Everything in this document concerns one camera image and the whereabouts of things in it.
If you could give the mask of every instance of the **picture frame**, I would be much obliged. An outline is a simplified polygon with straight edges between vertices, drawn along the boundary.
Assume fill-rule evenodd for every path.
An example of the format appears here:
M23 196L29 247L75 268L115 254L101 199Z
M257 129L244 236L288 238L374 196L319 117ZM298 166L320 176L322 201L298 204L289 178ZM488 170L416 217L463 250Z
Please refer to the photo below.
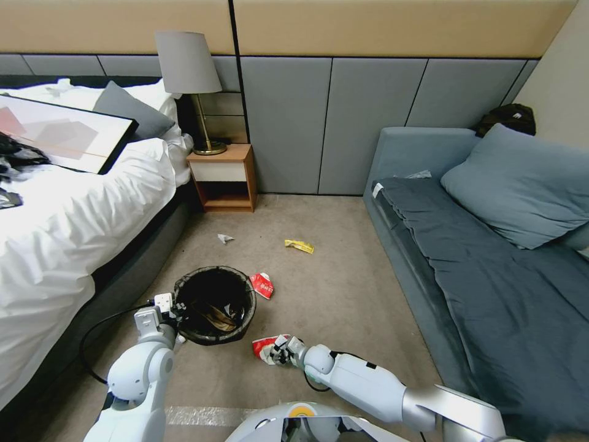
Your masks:
M107 173L137 127L131 118L0 95L0 131L69 169Z

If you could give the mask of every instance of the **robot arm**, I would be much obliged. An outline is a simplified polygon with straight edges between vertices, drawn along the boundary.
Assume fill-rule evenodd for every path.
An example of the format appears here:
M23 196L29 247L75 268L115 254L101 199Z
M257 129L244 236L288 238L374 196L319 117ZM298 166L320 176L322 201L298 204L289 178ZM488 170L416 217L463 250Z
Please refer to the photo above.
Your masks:
M494 441L505 438L495 407L442 386L410 389L390 371L350 354L311 348L296 337L287 342L292 362L314 381L384 422L402 422L417 431L432 431L442 418L444 440Z
M176 333L163 323L161 312L169 312L170 301L171 293L158 295L155 306L135 313L138 342L110 367L106 402L84 442L163 440L164 394L174 367Z

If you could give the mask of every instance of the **beige carpet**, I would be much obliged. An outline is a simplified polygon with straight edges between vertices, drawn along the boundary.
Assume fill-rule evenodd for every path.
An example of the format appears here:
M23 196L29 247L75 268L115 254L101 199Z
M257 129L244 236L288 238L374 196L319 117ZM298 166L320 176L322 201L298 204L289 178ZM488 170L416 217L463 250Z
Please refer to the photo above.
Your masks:
M223 245L217 233L234 236L235 241ZM312 243L315 253L285 248L286 238ZM440 383L361 198L263 195L254 214L195 215L144 299L171 291L178 278L207 265L228 265L246 274L264 271L275 293L269 301L258 297L243 340L214 347L189 342L180 347L166 406L251 409L309 400L366 415L332 392L312 391L300 371L255 359L251 341L279 333L358 354L391 370L408 386ZM135 340L130 317L115 323L89 350L96 371L105 376ZM105 387L75 363L31 405L15 437L83 440L105 393ZM384 426L421 441L418 433L400 425ZM228 427L168 425L166 441L223 440L230 432ZM439 440L438 435L426 437Z

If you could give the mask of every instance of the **trash can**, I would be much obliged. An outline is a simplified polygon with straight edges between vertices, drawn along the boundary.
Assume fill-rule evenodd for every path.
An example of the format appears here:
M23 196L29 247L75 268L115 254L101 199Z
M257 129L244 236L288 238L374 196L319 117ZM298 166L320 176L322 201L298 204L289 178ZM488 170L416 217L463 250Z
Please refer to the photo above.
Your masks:
M201 345L243 338L256 311L249 277L232 267L202 267L174 284L175 302L185 308L179 333Z

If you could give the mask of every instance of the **gray wall panel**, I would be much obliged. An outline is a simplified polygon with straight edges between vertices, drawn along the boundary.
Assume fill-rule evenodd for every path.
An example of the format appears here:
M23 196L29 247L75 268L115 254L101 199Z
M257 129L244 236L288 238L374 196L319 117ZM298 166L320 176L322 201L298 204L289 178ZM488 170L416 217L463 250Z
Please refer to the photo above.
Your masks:
M538 64L538 60L526 61L525 66L523 67L522 71L520 72L520 75L517 76L517 79L515 80L514 85L511 86L511 89L507 93L507 96L505 97L505 99L501 103L502 105L503 104L510 104L513 102L513 100L515 100L517 93L520 91L520 89L523 87L525 82L528 80L528 77L530 76L530 74L532 73L532 71L534 70L534 68L536 67L537 64Z
M31 75L33 72L19 54L0 54L0 75Z
M25 55L35 75L103 76L96 55Z
M316 193L331 59L245 57L241 63L260 191Z
M429 60L407 126L467 128L501 104L525 60Z
M99 55L108 76L161 77L157 55Z
M237 75L237 61L234 56L213 56L213 62L219 74L221 87L225 92L239 92L239 76Z
M333 60L319 193L361 195L380 130L404 126L426 60Z

